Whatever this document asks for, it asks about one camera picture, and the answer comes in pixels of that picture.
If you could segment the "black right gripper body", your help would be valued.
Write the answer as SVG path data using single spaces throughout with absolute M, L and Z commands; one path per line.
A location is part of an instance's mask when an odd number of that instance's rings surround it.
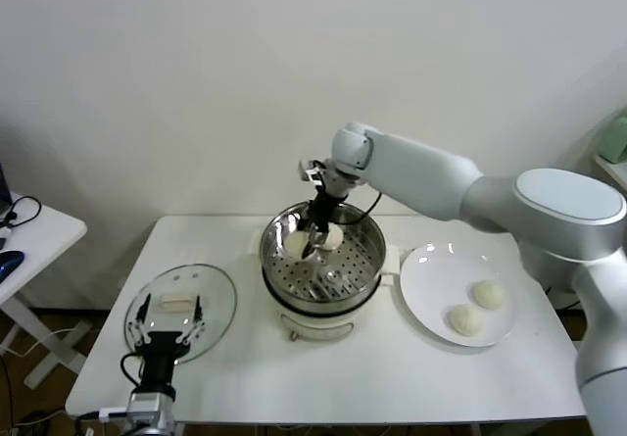
M 308 203 L 307 218 L 318 232 L 327 233 L 328 223 L 336 208 L 347 199 L 347 196 L 332 196 L 321 186 L 318 186 L 315 190 L 316 195 L 314 199 Z

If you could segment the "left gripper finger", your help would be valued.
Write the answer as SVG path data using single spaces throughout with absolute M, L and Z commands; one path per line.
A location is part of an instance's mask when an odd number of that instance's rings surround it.
M 195 305 L 191 318 L 187 321 L 181 335 L 177 338 L 178 343 L 191 346 L 204 333 L 204 315 L 199 295 L 196 296 Z
M 149 311 L 152 295 L 148 294 L 137 308 L 134 315 L 127 321 L 127 338 L 130 348 L 148 344 L 150 338 L 145 329 L 145 321 Z

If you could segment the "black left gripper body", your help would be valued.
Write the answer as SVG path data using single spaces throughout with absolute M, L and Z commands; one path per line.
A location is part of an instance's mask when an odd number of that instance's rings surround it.
M 149 342 L 136 348 L 143 361 L 143 371 L 136 387 L 137 393 L 161 393 L 174 397 L 172 377 L 175 361 L 182 357 L 180 331 L 152 331 Z

